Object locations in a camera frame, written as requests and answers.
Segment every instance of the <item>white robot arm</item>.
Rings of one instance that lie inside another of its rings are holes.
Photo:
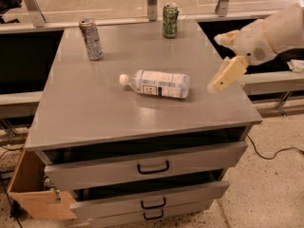
[[[216,93],[236,81],[248,65],[257,66],[273,60],[277,54],[293,48],[304,48],[303,11],[293,4],[265,19],[219,34],[215,41],[231,49],[236,57],[225,58],[219,72],[208,85]]]

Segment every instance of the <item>speckled floor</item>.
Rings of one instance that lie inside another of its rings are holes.
[[[291,146],[304,149],[303,105],[304,100],[289,101],[285,105],[288,116],[283,117],[274,109],[274,103],[256,104],[263,123],[254,126],[249,135],[262,155],[271,157],[277,150]],[[265,161],[256,154],[248,139],[247,142],[247,151],[224,177],[231,184],[228,191],[222,199],[215,200],[209,210],[117,228],[303,227],[304,156],[287,151],[272,161]],[[1,160],[1,171],[14,166],[17,158],[17,153],[5,155]],[[9,203],[3,192],[0,193],[0,207],[0,227],[19,227],[10,218]],[[89,227],[79,220],[37,220],[26,214],[20,221],[25,228]]]

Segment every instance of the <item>drawer handle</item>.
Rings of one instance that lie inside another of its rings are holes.
[[[169,168],[170,168],[169,161],[165,161],[165,167],[163,169],[161,169],[161,170],[155,170],[155,171],[142,171],[141,170],[141,165],[140,164],[137,165],[137,170],[142,175],[150,175],[150,174],[156,174],[156,173],[160,173],[160,172],[165,172],[165,171],[169,170]]]
[[[160,205],[150,206],[150,207],[144,207],[143,201],[141,200],[142,209],[157,209],[157,208],[162,208],[165,204],[166,204],[166,200],[165,200],[165,198],[163,198],[163,203],[160,204]]]
[[[161,215],[160,215],[160,216],[148,218],[148,217],[145,215],[145,213],[143,213],[143,217],[144,217],[145,220],[160,219],[160,218],[163,217],[163,210],[161,209]]]

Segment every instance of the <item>silver soda can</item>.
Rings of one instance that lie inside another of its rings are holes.
[[[85,39],[85,47],[89,60],[99,60],[103,56],[101,41],[94,19],[85,18],[79,22],[80,31]]]
[[[168,3],[162,10],[162,34],[172,38],[178,33],[179,6],[176,3]]]

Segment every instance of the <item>plastic bottle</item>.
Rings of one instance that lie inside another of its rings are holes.
[[[188,96],[190,77],[180,73],[139,70],[134,76],[122,74],[120,84],[135,92],[184,99]]]

